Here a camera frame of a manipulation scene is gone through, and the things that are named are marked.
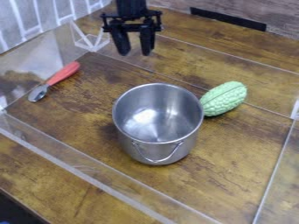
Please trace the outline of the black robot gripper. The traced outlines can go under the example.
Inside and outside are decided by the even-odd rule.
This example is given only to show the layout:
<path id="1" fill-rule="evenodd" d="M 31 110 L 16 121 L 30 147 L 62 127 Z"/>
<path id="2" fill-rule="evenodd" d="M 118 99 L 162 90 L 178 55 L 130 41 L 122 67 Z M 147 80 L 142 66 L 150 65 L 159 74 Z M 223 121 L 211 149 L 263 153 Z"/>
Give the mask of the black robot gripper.
<path id="1" fill-rule="evenodd" d="M 118 19 L 122 22 L 135 21 L 136 19 L 151 19 L 156 17 L 154 26 L 143 25 L 140 27 L 140 46 L 144 56 L 148 56 L 155 49 L 155 32 L 163 29 L 162 24 L 163 13 L 159 10 L 150 10 L 147 8 L 146 0 L 116 0 L 116 14 L 103 13 L 100 15 L 103 19 L 104 32 L 111 32 L 112 39 L 116 45 L 116 49 L 120 55 L 127 56 L 131 51 L 131 44 L 127 32 L 120 27 L 114 27 L 108 23 L 108 19 Z"/>

